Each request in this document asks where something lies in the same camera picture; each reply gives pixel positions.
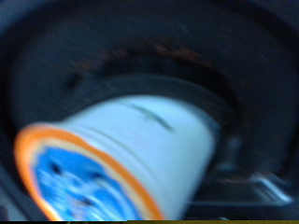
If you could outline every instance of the white cup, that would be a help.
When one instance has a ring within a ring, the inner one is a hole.
[[[194,105],[161,96],[124,96],[93,105],[61,122],[25,128],[17,138],[16,159],[31,196],[51,220],[66,217],[62,216],[63,210],[57,211],[49,200],[45,200],[39,189],[38,181],[43,175],[37,175],[37,170],[44,169],[40,168],[39,159],[45,163],[48,161],[43,158],[51,157],[49,160],[55,161],[62,169],[76,161],[72,159],[73,155],[67,156],[68,160],[63,159],[59,156],[63,154],[55,154],[55,148],[84,155],[106,170],[106,178],[121,186],[122,191],[119,191],[103,178],[99,178],[95,185],[85,177],[78,181],[78,190],[92,195],[90,200],[100,204],[98,207],[102,209],[104,206],[117,214],[112,216],[113,212],[109,214],[104,209],[104,214],[93,213],[92,219],[176,220],[186,212],[187,202],[205,175],[219,132],[220,126]],[[51,154],[46,154],[45,146],[52,148]],[[81,172],[97,169],[92,165],[83,166],[81,162],[73,165]],[[72,178],[67,176],[76,175],[76,169],[69,167],[73,173],[65,168],[60,178],[69,180]],[[105,200],[91,193],[94,186],[108,192],[111,200],[117,199],[119,205],[111,202],[105,205]]]

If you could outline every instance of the paper cup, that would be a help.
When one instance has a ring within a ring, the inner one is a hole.
[[[16,161],[50,220],[181,219],[206,172],[220,126],[161,96],[125,96],[16,140]]]

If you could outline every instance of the orange stripe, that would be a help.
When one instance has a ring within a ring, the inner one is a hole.
[[[105,152],[91,147],[78,136],[64,130],[54,129],[52,127],[45,127],[42,125],[30,126],[22,130],[17,136],[15,142],[15,158],[21,178],[31,194],[36,204],[45,213],[47,218],[51,221],[62,220],[59,215],[50,207],[50,205],[41,197],[40,192],[36,187],[35,176],[32,174],[30,160],[35,154],[36,146],[41,138],[57,138],[76,144],[79,147],[90,151],[98,159],[105,161],[108,165],[123,178],[132,189],[140,196],[144,205],[152,214],[152,219],[164,220],[162,212],[159,210],[156,203],[152,200],[147,190],[139,183],[139,181],[131,175],[121,164],[115,161]]]

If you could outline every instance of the blurry object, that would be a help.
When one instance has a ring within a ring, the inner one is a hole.
[[[9,221],[7,209],[0,205],[0,221]]]

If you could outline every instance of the blue label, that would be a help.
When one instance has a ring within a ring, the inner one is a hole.
[[[141,220],[121,184],[99,163],[57,147],[36,157],[42,197],[67,221]]]

